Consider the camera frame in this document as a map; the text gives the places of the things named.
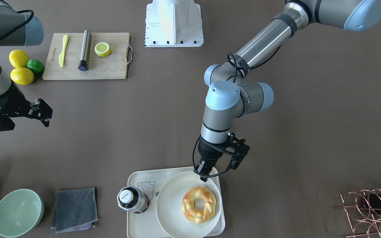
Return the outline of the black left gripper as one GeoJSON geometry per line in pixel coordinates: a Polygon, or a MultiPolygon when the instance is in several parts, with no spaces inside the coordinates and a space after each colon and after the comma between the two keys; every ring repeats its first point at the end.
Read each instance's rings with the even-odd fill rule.
{"type": "Polygon", "coordinates": [[[223,155],[222,152],[216,150],[214,147],[225,146],[225,144],[225,141],[222,143],[210,143],[200,135],[198,152],[201,155],[201,159],[198,166],[194,165],[194,172],[200,176],[201,181],[207,181],[206,177],[210,175],[218,159],[223,155]]]}

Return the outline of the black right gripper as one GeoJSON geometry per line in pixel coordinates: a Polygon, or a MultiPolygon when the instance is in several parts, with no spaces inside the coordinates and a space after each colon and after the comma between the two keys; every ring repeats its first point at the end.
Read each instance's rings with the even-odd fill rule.
{"type": "Polygon", "coordinates": [[[43,99],[27,101],[15,83],[0,96],[0,132],[15,128],[12,117],[36,119],[48,128],[52,114],[52,108],[43,99]]]}

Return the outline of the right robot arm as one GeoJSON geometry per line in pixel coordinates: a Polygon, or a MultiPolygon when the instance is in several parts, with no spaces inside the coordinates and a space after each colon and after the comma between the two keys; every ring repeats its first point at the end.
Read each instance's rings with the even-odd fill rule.
{"type": "MultiPolygon", "coordinates": [[[[0,46],[37,46],[43,38],[43,25],[33,10],[15,10],[0,0],[0,46]]],[[[43,99],[28,101],[0,65],[0,132],[12,131],[16,117],[36,119],[48,127],[52,114],[43,99]]]]}

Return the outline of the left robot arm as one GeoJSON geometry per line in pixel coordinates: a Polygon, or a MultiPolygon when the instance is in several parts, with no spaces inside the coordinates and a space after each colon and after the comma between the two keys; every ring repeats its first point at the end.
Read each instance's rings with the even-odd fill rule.
{"type": "Polygon", "coordinates": [[[210,178],[237,169],[248,154],[245,139],[230,132],[234,118],[269,108],[274,101],[266,83],[251,83],[249,73],[268,62],[297,30],[310,23],[334,26],[346,31],[364,32],[381,19],[381,0],[288,0],[283,12],[237,53],[228,54],[223,65],[206,69],[209,87],[200,135],[194,149],[200,154],[194,173],[207,182],[210,178]]]}

